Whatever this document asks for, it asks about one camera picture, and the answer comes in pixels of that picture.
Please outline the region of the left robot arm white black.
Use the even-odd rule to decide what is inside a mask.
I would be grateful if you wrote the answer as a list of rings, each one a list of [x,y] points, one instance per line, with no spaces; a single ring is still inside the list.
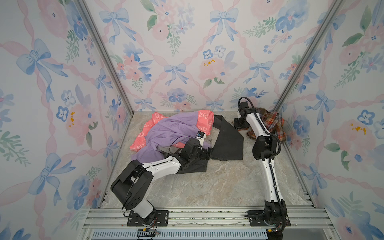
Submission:
[[[131,161],[111,184],[111,191],[127,211],[142,220],[152,220],[155,207],[145,198],[152,181],[168,175],[205,172],[213,149],[204,149],[197,139],[189,139],[185,147],[152,163]]]

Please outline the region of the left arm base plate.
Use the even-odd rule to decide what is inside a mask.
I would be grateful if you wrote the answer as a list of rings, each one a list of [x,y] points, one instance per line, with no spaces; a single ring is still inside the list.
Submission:
[[[130,211],[128,215],[128,227],[167,227],[169,222],[169,211],[153,210],[146,218],[140,217],[139,214]]]

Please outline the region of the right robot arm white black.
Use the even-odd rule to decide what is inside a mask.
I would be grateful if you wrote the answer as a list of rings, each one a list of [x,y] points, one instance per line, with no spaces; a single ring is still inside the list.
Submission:
[[[286,226],[287,208],[281,195],[275,170],[275,157],[281,152],[280,139],[265,126],[252,101],[247,97],[238,100],[238,117],[234,119],[236,129],[250,127],[256,136],[252,148],[253,157],[259,161],[265,183],[265,207],[263,211],[249,211],[245,217],[256,224],[264,224],[281,231]]]

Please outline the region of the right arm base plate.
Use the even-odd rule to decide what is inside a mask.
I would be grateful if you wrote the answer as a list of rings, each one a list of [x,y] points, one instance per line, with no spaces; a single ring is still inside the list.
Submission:
[[[287,214],[282,216],[278,211],[267,213],[264,210],[250,210],[244,215],[249,220],[251,227],[268,227],[282,228],[283,222],[286,227],[291,226],[290,219]]]

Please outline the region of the red plaid cloth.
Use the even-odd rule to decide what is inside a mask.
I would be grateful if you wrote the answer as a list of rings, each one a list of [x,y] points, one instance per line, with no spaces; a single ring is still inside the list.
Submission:
[[[259,114],[270,133],[276,135],[282,143],[287,140],[287,134],[283,130],[285,120],[278,112],[269,112],[264,108],[256,108],[254,112]]]

